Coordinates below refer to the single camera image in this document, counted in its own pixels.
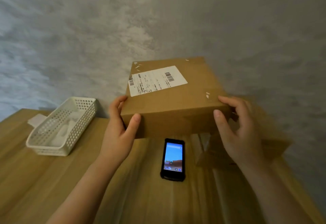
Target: fingernail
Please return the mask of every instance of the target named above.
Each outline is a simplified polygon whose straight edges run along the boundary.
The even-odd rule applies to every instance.
[[[220,116],[220,114],[221,114],[221,111],[219,111],[219,110],[214,110],[214,111],[213,111],[213,114],[214,114],[215,117],[218,118],[218,117]]]
[[[135,121],[140,121],[140,119],[141,119],[141,115],[138,114],[138,113],[136,113],[136,114],[134,115],[134,119],[135,119]]]

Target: person's left arm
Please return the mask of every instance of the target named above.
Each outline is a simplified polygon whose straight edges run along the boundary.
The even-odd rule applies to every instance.
[[[99,156],[47,224],[86,224],[94,221],[112,176],[131,151],[141,120],[141,116],[135,114],[127,130],[124,130],[120,112],[126,99],[127,96],[120,96],[111,103],[110,121]]]

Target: wooden table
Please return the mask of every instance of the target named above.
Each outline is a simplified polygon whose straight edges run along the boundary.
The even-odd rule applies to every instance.
[[[22,109],[0,123],[0,223],[45,223],[99,153],[108,119],[94,118],[69,156],[26,148],[27,120],[46,111]],[[186,179],[161,179],[164,139],[138,139],[112,178],[95,223],[264,223],[240,171],[196,167],[185,141]],[[300,184],[279,162],[282,180],[316,223],[324,223]]]

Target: forearm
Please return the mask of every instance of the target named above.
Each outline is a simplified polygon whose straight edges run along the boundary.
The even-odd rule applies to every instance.
[[[47,224],[92,223],[105,190],[120,163],[97,159],[69,194],[63,204],[51,216]]]
[[[312,223],[281,179],[267,164],[241,168],[269,224]]]

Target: phone bezel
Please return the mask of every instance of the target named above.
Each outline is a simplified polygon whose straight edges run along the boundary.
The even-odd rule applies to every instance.
[[[182,172],[175,172],[175,171],[170,171],[170,170],[164,169],[166,144],[168,142],[172,143],[172,144],[181,144],[182,145]],[[184,179],[185,179],[185,142],[184,141],[170,139],[170,138],[165,139],[160,175],[161,175],[161,178],[163,178],[163,179],[172,180],[172,181],[184,181]]]

